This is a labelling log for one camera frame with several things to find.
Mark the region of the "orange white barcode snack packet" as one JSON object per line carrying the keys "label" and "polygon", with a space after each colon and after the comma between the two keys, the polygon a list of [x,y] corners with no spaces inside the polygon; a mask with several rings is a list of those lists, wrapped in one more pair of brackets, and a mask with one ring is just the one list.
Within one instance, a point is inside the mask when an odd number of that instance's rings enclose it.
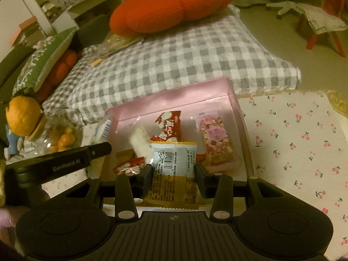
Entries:
{"label": "orange white barcode snack packet", "polygon": [[151,207],[197,210],[194,142],[152,142],[152,186],[144,199]]}

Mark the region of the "white cream cake packet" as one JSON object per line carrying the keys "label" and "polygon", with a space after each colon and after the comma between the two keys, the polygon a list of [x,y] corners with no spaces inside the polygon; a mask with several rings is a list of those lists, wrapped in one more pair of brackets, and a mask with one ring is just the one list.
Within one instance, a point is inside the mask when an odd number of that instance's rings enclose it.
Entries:
{"label": "white cream cake packet", "polygon": [[129,143],[137,157],[143,157],[144,163],[149,164],[153,159],[151,140],[142,125],[134,125],[129,134]]}

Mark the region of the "red small snack packet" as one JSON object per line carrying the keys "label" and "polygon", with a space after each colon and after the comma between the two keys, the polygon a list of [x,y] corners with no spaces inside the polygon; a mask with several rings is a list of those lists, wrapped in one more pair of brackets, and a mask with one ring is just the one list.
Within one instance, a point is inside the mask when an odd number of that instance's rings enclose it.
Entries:
{"label": "red small snack packet", "polygon": [[139,174],[144,167],[144,156],[136,155],[133,149],[127,149],[116,153],[116,165],[113,168],[113,173],[126,174],[129,176]]}

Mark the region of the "pink nougat bar packet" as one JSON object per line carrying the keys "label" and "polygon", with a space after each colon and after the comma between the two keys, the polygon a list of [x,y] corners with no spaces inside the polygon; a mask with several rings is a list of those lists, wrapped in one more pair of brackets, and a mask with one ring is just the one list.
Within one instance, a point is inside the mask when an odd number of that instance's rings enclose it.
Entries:
{"label": "pink nougat bar packet", "polygon": [[195,121],[205,151],[204,167],[209,173],[232,173],[237,157],[219,112],[201,112]]}

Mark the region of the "blue monkey plush toy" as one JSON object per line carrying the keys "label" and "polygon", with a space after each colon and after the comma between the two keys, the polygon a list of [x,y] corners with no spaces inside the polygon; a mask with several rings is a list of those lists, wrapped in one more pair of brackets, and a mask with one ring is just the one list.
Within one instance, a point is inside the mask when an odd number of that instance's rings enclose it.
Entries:
{"label": "blue monkey plush toy", "polygon": [[6,160],[9,160],[12,156],[19,155],[19,152],[23,149],[24,137],[13,133],[9,125],[6,125],[5,129],[9,146],[4,148],[4,156]]}

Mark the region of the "glass jar with kumquats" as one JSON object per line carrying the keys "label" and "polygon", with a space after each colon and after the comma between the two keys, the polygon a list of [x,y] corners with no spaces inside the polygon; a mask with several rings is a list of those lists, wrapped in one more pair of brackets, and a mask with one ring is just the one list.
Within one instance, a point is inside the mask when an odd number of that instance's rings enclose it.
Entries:
{"label": "glass jar with kumquats", "polygon": [[33,133],[23,142],[21,154],[37,157],[80,147],[82,129],[62,117],[42,115]]}

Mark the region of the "large orange citrus fruit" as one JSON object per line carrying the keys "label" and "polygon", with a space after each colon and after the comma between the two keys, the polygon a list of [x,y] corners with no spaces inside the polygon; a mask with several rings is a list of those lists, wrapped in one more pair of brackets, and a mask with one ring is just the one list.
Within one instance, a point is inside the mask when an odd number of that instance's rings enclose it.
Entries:
{"label": "large orange citrus fruit", "polygon": [[21,137],[30,136],[36,129],[41,115],[38,102],[28,96],[16,96],[5,109],[11,131]]}

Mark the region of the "white blue milk snack packet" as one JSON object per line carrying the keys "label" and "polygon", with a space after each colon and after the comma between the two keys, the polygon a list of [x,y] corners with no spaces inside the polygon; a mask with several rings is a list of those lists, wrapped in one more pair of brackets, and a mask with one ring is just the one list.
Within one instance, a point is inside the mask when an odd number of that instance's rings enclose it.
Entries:
{"label": "white blue milk snack packet", "polygon": [[109,119],[101,120],[92,128],[92,135],[89,145],[108,142],[112,121]]}

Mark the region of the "red white candy packet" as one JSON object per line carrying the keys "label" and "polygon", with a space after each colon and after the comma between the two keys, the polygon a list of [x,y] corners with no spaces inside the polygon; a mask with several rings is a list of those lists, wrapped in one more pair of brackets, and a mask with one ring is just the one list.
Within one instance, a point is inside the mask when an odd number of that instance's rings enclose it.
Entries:
{"label": "red white candy packet", "polygon": [[158,136],[152,136],[151,141],[179,142],[181,140],[181,111],[166,111],[156,119],[155,123],[162,132]]}

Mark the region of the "cherry print tablecloth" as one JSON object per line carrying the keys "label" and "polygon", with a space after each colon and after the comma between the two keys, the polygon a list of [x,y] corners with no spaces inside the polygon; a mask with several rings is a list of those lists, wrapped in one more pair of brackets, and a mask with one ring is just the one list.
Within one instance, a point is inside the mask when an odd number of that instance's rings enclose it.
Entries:
{"label": "cherry print tablecloth", "polygon": [[[115,151],[130,148],[132,126],[142,125],[148,135],[159,132],[155,120],[164,111],[181,111],[184,141],[204,147],[195,118],[216,110],[227,129],[237,157],[237,167],[227,173],[245,180],[247,160],[256,176],[304,200],[326,214],[334,233],[325,255],[336,260],[347,255],[347,118],[334,92],[290,91],[236,98],[219,92],[201,98],[175,100],[168,92],[165,104],[153,97],[142,110],[138,102],[112,108],[104,120],[112,121],[109,142]],[[82,143],[90,143],[92,128],[83,128]]]}

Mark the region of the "green patterned pillow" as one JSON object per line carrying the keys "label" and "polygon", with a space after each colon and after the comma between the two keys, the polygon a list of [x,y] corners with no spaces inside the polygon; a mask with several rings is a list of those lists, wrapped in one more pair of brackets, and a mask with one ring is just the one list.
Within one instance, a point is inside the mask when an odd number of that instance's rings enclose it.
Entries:
{"label": "green patterned pillow", "polygon": [[28,58],[13,87],[13,96],[24,88],[33,88],[35,92],[40,89],[54,65],[69,48],[76,31],[76,27],[71,27],[51,37]]}

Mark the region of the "grey checked quilt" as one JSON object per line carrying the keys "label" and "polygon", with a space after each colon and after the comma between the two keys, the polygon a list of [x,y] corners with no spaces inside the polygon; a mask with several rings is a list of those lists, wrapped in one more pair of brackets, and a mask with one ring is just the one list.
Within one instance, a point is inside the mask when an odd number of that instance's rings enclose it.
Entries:
{"label": "grey checked quilt", "polygon": [[214,78],[228,77],[238,95],[294,90],[301,81],[300,69],[269,52],[234,13],[149,36],[93,67],[96,51],[96,45],[82,50],[44,102],[46,115],[85,125],[113,106]]}

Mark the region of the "dark green sofa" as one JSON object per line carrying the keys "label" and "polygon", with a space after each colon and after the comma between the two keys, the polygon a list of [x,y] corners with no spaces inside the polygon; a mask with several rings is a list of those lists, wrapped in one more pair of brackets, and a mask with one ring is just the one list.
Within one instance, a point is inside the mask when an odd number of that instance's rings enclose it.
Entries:
{"label": "dark green sofa", "polygon": [[[87,65],[86,60],[79,59],[91,53],[104,41],[110,32],[109,20],[109,15],[100,15],[83,25],[75,33],[69,48],[54,63],[56,76],[62,77],[64,72],[67,79],[62,80],[59,86],[53,87],[52,84],[55,81],[52,77],[48,77],[49,80],[39,89],[37,97],[41,100],[46,98],[44,110],[48,114],[61,114],[61,109],[67,109],[67,97],[71,94],[73,86],[77,84],[77,68]],[[33,52],[33,48],[19,45],[1,61],[1,101],[12,98],[18,76]]]}

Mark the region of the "red round cushion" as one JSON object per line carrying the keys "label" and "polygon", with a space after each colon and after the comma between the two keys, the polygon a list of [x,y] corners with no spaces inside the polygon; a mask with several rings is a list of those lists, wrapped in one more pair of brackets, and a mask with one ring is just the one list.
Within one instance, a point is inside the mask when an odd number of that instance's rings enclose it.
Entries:
{"label": "red round cushion", "polygon": [[233,0],[125,0],[112,13],[109,27],[121,37],[168,30],[183,21],[205,18]]}

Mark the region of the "red child chair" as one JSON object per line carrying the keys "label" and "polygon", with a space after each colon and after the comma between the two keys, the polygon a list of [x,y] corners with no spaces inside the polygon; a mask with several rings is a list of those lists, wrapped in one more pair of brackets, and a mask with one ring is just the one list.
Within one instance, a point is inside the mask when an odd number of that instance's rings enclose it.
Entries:
{"label": "red child chair", "polygon": [[324,0],[322,7],[316,7],[304,3],[298,3],[297,7],[301,10],[301,16],[298,21],[296,30],[299,31],[304,21],[307,21],[312,29],[312,36],[308,40],[306,48],[311,50],[322,34],[330,34],[339,51],[341,57],[345,58],[338,31],[347,30],[347,25],[342,20],[342,12],[346,0]]}

